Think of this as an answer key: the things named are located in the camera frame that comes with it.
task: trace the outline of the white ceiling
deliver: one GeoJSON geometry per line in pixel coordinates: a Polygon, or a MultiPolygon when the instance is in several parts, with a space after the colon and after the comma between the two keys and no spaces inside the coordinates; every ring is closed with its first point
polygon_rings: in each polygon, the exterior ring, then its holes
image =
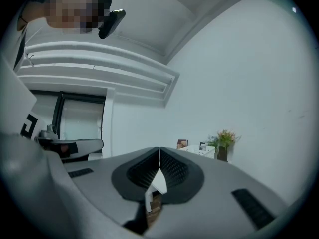
{"type": "Polygon", "coordinates": [[[203,27],[240,0],[113,0],[111,10],[124,9],[126,17],[116,31],[101,40],[92,34],[62,34],[47,26],[45,20],[28,27],[27,45],[56,40],[79,40],[129,50],[163,64],[203,27]]]}

